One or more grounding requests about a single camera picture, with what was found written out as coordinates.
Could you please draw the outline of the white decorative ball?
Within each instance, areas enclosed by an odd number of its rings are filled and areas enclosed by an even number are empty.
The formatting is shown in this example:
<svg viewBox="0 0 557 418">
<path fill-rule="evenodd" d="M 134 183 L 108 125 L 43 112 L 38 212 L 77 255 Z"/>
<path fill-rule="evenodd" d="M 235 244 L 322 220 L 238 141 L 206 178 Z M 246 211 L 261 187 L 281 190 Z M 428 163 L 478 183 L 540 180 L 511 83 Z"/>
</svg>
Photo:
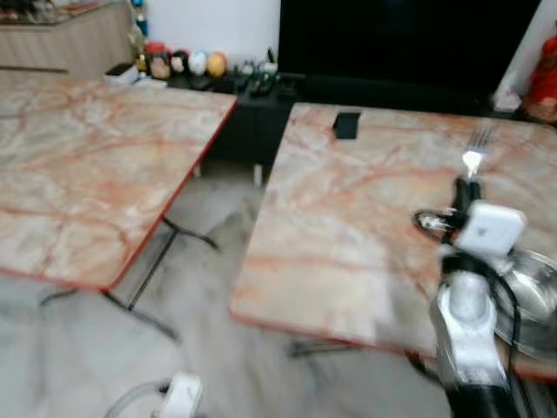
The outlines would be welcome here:
<svg viewBox="0 0 557 418">
<path fill-rule="evenodd" d="M 202 77 L 208 71 L 208 55 L 205 51 L 192 51 L 188 56 L 187 70 L 192 76 Z"/>
</svg>

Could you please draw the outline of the marble table with bowl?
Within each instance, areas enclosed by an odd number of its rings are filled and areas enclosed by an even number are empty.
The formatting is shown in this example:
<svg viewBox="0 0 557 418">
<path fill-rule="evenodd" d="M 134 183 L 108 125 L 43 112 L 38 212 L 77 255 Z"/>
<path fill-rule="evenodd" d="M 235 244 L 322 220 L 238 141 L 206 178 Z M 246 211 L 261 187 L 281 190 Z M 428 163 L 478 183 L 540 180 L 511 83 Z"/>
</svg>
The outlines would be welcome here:
<svg viewBox="0 0 557 418">
<path fill-rule="evenodd" d="M 413 225 L 449 206 L 466 141 L 490 128 L 484 198 L 525 213 L 520 248 L 557 261 L 557 129 L 500 119 L 297 103 L 230 296 L 234 319 L 299 337 L 434 355 L 438 244 Z"/>
</svg>

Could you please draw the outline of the small black box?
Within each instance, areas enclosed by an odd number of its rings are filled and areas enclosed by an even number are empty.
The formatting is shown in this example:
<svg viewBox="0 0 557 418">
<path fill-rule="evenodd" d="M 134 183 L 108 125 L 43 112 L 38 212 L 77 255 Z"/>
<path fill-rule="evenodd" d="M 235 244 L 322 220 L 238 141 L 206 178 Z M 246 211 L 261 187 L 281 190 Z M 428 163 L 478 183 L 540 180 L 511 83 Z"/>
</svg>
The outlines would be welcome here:
<svg viewBox="0 0 557 418">
<path fill-rule="evenodd" d="M 350 142 L 359 136 L 359 117 L 361 112 L 358 111 L 342 111 L 335 116 L 332 129 L 334 137 L 342 142 Z"/>
</svg>

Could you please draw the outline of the stainless steel bowl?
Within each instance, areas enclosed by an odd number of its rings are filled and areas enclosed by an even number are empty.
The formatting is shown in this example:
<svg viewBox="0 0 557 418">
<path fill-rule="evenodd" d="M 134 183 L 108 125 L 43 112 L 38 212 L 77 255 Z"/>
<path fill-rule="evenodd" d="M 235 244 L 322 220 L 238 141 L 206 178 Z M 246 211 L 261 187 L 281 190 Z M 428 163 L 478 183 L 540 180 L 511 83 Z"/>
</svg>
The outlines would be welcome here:
<svg viewBox="0 0 557 418">
<path fill-rule="evenodd" d="M 557 270 L 537 252 L 516 250 L 493 263 L 518 301 L 518 348 L 528 357 L 553 360 L 557 355 Z"/>
</svg>

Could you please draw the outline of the marble table without items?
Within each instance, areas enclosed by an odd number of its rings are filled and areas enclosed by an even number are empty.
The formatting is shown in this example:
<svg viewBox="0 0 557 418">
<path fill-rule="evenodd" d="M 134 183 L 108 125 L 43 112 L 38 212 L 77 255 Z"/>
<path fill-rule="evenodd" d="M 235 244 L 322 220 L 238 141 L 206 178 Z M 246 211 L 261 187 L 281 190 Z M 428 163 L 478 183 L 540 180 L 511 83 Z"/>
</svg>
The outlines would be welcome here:
<svg viewBox="0 0 557 418">
<path fill-rule="evenodd" d="M 64 77 L 0 78 L 0 276 L 114 290 L 234 111 L 230 94 Z"/>
</svg>

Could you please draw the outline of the red figurine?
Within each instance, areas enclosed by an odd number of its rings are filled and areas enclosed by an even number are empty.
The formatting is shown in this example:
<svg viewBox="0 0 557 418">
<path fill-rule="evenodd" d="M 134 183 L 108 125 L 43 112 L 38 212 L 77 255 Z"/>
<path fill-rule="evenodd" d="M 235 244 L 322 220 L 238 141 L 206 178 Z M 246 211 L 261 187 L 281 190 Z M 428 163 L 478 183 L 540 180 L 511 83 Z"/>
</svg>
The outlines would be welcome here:
<svg viewBox="0 0 557 418">
<path fill-rule="evenodd" d="M 522 111 L 531 119 L 549 126 L 557 125 L 557 37 L 543 45 L 540 61 L 534 66 Z"/>
</svg>

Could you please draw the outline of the dark round jar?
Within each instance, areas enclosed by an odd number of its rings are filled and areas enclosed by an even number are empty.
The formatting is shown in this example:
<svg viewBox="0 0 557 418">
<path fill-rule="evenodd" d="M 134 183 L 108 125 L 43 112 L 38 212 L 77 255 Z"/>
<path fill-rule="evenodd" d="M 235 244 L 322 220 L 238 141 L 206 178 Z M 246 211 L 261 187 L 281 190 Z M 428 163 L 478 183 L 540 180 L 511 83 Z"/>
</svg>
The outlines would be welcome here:
<svg viewBox="0 0 557 418">
<path fill-rule="evenodd" d="M 178 49 L 170 53 L 170 67 L 172 75 L 191 75 L 190 52 Z"/>
</svg>

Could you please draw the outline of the large black television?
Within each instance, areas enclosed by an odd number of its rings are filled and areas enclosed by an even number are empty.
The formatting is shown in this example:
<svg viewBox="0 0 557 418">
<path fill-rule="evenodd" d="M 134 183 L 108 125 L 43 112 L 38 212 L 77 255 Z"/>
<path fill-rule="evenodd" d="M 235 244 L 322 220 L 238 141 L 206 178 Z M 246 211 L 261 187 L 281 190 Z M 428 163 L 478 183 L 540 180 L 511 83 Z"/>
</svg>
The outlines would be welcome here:
<svg viewBox="0 0 557 418">
<path fill-rule="evenodd" d="M 278 70 L 490 94 L 540 0 L 281 0 Z"/>
</svg>

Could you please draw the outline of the light wooden cabinet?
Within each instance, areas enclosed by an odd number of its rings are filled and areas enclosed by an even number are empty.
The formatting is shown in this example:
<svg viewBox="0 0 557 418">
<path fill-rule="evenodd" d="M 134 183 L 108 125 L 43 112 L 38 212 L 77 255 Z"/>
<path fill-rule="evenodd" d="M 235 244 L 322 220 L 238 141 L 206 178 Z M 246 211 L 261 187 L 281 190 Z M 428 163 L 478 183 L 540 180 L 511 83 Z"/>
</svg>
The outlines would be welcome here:
<svg viewBox="0 0 557 418">
<path fill-rule="evenodd" d="M 124 3 L 101 3 L 54 24 L 0 21 L 0 80 L 64 77 L 101 80 L 134 59 Z"/>
</svg>

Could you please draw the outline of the small white box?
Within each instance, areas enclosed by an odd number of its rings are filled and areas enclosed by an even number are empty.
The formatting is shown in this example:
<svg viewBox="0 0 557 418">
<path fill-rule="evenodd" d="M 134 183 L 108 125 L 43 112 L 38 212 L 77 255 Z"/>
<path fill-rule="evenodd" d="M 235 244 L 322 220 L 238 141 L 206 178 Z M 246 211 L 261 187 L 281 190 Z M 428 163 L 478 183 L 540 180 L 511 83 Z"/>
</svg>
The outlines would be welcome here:
<svg viewBox="0 0 557 418">
<path fill-rule="evenodd" d="M 121 63 L 104 72 L 103 79 L 111 84 L 131 86 L 143 78 L 142 71 L 135 64 Z"/>
</svg>

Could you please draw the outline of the yellow decorative ball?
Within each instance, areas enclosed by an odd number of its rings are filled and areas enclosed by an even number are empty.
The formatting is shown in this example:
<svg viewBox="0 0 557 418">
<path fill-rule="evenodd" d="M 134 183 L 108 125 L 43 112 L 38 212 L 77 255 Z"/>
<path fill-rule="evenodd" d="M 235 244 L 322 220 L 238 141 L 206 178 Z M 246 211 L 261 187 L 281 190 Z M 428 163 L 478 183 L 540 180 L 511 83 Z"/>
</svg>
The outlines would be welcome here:
<svg viewBox="0 0 557 418">
<path fill-rule="evenodd" d="M 211 78 L 222 78 L 226 75 L 228 68 L 227 58 L 224 53 L 213 51 L 208 53 L 205 61 L 205 70 Z"/>
</svg>

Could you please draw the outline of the blue ornament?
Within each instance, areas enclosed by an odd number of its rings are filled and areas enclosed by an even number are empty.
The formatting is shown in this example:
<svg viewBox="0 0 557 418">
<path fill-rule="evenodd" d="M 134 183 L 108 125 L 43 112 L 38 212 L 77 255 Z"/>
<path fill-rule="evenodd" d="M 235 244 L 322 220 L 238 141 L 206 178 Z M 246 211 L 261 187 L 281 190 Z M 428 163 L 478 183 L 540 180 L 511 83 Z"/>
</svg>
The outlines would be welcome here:
<svg viewBox="0 0 557 418">
<path fill-rule="evenodd" d="M 150 25 L 146 16 L 147 0 L 128 0 L 131 7 L 132 20 L 140 35 L 147 38 L 150 35 Z"/>
</svg>

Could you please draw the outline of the silver metal fork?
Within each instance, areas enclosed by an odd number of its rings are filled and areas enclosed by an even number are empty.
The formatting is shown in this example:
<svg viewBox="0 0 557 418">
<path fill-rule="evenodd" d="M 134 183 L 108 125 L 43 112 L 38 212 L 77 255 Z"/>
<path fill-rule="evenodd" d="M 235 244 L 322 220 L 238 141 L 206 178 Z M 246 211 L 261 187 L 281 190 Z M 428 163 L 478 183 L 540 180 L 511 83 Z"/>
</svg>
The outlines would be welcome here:
<svg viewBox="0 0 557 418">
<path fill-rule="evenodd" d="M 471 182 L 476 178 L 479 168 L 484 164 L 494 128 L 496 128 L 496 125 L 492 120 L 482 119 L 480 124 L 471 132 L 465 152 L 461 156 L 462 163 L 466 168 L 465 176 L 463 176 L 466 182 Z"/>
</svg>

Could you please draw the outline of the red lidded jar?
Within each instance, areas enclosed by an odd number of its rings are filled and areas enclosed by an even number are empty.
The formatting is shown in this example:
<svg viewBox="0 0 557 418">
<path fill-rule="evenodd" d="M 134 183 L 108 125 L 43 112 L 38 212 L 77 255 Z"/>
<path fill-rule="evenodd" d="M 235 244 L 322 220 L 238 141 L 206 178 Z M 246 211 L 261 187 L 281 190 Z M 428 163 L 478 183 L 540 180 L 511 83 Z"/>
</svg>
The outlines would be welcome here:
<svg viewBox="0 0 557 418">
<path fill-rule="evenodd" d="M 147 72 L 151 78 L 166 80 L 172 75 L 170 52 L 163 41 L 148 41 L 144 45 L 146 52 Z"/>
</svg>

